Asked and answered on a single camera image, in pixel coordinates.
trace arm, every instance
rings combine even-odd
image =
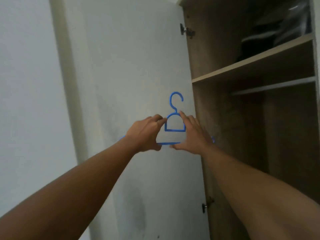
[[[161,149],[156,137],[165,122],[160,115],[135,122],[126,137],[21,202],[0,218],[0,239],[78,239],[131,158]]]
[[[192,115],[180,112],[186,141],[171,146],[201,155],[251,239],[320,239],[320,206],[290,185],[215,146]]]

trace metal closet rod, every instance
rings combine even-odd
[[[262,91],[276,89],[276,88],[291,87],[291,86],[295,86],[298,84],[312,83],[312,82],[315,82],[315,80],[316,80],[316,77],[311,76],[311,77],[307,77],[307,78],[286,81],[286,82],[276,83],[276,84],[272,84],[272,85],[267,85],[267,86],[262,86],[262,87],[257,87],[257,88],[250,88],[250,89],[246,89],[246,90],[242,90],[242,91],[238,91],[238,92],[233,92],[233,93],[231,93],[231,95],[236,96],[236,95],[243,95],[243,94],[249,94],[249,93],[255,93],[255,92],[262,92]]]

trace hanger hook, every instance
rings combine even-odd
[[[173,92],[173,93],[171,93],[171,95],[170,95],[170,106],[171,106],[171,108],[174,109],[174,111],[175,111],[176,113],[178,113],[178,109],[177,109],[175,106],[172,105],[172,96],[174,96],[175,94],[178,94],[178,95],[180,96],[182,102],[183,102],[183,96],[182,96],[182,94],[179,93],[179,92]]]

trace white door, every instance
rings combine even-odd
[[[181,7],[166,0],[81,0],[81,10],[106,147],[136,120],[174,112],[172,92],[184,98],[175,95],[173,105],[195,115]],[[182,129],[181,118],[171,117],[168,128]],[[157,140],[184,138],[162,129]],[[119,239],[209,239],[200,156],[168,146],[139,153],[112,197]]]

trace person's left hand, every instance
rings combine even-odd
[[[157,144],[156,138],[166,121],[167,118],[163,118],[159,114],[136,121],[125,136],[137,142],[139,152],[148,150],[160,151],[161,145]]]

